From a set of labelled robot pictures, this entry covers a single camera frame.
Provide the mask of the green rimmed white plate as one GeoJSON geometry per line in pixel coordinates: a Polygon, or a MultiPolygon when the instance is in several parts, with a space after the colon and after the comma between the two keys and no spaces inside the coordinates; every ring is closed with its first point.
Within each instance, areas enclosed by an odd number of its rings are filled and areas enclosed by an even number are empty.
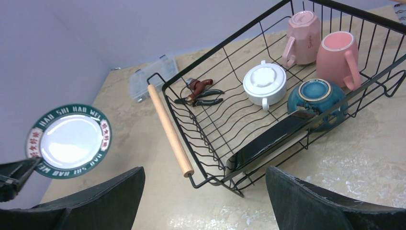
{"type": "Polygon", "coordinates": [[[27,158],[39,158],[36,171],[70,179],[94,169],[107,155],[113,131],[107,116],[86,104],[66,104],[40,117],[28,132],[27,158]]]}

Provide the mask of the white two-handled soup cup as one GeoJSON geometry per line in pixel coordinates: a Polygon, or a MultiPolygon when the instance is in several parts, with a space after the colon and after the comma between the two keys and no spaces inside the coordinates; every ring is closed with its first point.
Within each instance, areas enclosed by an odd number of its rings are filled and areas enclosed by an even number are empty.
{"type": "Polygon", "coordinates": [[[286,95],[287,75],[280,65],[263,60],[246,73],[243,88],[253,104],[268,111],[286,95]]]}

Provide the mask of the salmon pink mug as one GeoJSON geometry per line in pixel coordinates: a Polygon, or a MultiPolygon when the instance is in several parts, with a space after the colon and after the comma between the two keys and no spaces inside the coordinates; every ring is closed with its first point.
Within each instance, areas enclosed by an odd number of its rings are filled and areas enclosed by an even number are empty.
{"type": "Polygon", "coordinates": [[[358,44],[354,35],[346,31],[330,33],[323,38],[318,49],[317,77],[354,91],[361,86],[358,58],[358,44]]]}

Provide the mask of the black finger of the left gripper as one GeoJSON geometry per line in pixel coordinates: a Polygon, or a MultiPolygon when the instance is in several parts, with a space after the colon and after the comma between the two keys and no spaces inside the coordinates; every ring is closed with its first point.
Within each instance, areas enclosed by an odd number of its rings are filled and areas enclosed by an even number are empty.
{"type": "Polygon", "coordinates": [[[33,157],[22,161],[0,165],[0,201],[13,200],[34,172],[42,157],[33,157]]]}

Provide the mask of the light pink faceted mug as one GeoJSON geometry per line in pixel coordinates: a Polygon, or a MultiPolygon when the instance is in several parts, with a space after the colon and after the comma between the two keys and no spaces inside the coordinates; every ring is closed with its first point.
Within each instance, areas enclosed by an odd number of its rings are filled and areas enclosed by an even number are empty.
{"type": "Polygon", "coordinates": [[[288,21],[287,44],[282,54],[282,64],[307,65],[316,61],[320,47],[321,21],[313,11],[300,11],[288,21]]]}

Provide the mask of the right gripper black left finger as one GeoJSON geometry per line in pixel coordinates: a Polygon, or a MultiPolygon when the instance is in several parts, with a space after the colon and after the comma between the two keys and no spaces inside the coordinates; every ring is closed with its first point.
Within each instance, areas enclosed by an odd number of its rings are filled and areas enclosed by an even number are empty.
{"type": "Polygon", "coordinates": [[[2,209],[2,230],[130,230],[145,185],[143,167],[29,209],[2,209]]]}

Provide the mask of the red black lacquer plate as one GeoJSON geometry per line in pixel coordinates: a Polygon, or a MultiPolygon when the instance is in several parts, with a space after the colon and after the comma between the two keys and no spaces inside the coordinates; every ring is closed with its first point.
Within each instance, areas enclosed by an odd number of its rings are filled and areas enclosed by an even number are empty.
{"type": "Polygon", "coordinates": [[[230,174],[240,170],[316,116],[316,112],[307,110],[296,110],[290,113],[232,155],[226,162],[226,173],[230,174]]]}

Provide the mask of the brown bowl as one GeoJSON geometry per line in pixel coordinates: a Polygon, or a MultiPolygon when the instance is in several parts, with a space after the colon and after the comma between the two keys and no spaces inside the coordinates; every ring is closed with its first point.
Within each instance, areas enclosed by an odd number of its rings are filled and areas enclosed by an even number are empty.
{"type": "MultiPolygon", "coordinates": [[[[344,91],[334,82],[311,79],[292,90],[287,101],[287,111],[292,113],[302,108],[320,115],[345,98],[344,91]]],[[[330,130],[344,121],[347,114],[348,103],[344,103],[313,125],[310,131],[323,132],[330,130]]]]}

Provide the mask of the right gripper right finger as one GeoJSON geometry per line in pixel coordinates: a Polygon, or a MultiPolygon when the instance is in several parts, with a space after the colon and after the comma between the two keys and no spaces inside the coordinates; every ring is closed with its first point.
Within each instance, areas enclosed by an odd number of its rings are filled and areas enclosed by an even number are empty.
{"type": "Polygon", "coordinates": [[[266,186],[281,230],[404,230],[406,210],[353,199],[266,169],[266,186]]]}

